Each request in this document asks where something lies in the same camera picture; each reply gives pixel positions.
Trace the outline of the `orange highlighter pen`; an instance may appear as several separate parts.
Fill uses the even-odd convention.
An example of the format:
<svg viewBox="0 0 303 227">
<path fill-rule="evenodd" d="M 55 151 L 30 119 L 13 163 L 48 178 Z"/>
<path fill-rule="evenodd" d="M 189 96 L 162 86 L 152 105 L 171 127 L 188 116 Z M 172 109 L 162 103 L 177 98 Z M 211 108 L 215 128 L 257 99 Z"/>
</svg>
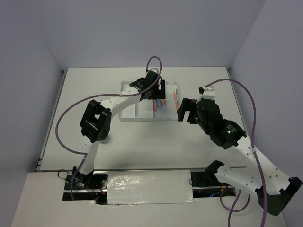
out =
<svg viewBox="0 0 303 227">
<path fill-rule="evenodd" d="M 175 108 L 176 110 L 178 110 L 178 96 L 176 90 L 173 90 L 173 95 L 174 95 Z"/>
</svg>

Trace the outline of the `pink highlighter cap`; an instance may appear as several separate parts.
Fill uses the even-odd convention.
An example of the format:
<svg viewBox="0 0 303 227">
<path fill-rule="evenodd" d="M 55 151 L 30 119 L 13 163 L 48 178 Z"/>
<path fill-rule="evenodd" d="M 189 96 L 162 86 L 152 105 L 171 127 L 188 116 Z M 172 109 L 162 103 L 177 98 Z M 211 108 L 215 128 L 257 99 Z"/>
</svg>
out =
<svg viewBox="0 0 303 227">
<path fill-rule="evenodd" d="M 158 111 L 158 105 L 157 105 L 157 101 L 153 100 L 153 111 L 157 112 Z"/>
</svg>

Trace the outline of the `blue highlighter marker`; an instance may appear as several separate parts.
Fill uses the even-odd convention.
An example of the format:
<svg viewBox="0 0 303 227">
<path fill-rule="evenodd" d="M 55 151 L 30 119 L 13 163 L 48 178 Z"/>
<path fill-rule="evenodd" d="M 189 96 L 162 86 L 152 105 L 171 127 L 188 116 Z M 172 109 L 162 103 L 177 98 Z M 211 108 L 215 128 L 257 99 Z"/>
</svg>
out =
<svg viewBox="0 0 303 227">
<path fill-rule="evenodd" d="M 163 107 L 163 103 L 160 99 L 156 99 L 156 104 L 159 109 L 161 109 Z"/>
</svg>

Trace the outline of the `blue ink jar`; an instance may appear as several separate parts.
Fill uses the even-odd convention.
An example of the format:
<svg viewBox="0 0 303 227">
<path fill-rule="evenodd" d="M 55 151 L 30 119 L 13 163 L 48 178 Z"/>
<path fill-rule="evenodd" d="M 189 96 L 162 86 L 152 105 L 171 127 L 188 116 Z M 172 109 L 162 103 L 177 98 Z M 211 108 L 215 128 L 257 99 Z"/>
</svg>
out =
<svg viewBox="0 0 303 227">
<path fill-rule="evenodd" d="M 110 140 L 110 135 L 107 135 L 103 140 L 100 141 L 101 144 L 106 144 Z"/>
</svg>

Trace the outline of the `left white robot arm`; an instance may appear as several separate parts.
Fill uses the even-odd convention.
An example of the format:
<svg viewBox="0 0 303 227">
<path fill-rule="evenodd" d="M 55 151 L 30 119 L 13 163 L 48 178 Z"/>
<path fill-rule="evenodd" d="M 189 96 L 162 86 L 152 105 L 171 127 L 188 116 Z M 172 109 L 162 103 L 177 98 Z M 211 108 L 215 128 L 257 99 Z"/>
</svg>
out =
<svg viewBox="0 0 303 227">
<path fill-rule="evenodd" d="M 72 170 L 76 184 L 83 189 L 92 185 L 97 150 L 100 142 L 109 138 L 111 120 L 115 115 L 142 100 L 165 98 L 165 80 L 149 70 L 145 77 L 130 83 L 117 96 L 100 102 L 91 100 L 80 122 L 86 154 L 79 167 Z"/>
</svg>

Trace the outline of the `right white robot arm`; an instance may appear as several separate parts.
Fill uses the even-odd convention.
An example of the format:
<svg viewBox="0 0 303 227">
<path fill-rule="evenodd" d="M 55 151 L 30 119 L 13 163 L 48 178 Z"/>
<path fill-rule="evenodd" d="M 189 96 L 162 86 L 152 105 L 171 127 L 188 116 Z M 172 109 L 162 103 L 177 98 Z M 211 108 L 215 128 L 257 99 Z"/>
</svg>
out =
<svg viewBox="0 0 303 227">
<path fill-rule="evenodd" d="M 225 183 L 257 198 L 267 213 L 277 216 L 302 186 L 298 177 L 279 170 L 257 148 L 252 147 L 246 132 L 236 123 L 224 119 L 214 100 L 183 98 L 177 110 L 178 121 L 189 112 L 187 122 L 198 124 L 217 146 L 230 152 L 246 170 L 233 169 L 222 161 L 213 161 L 206 169 L 206 181 L 211 185 Z"/>
</svg>

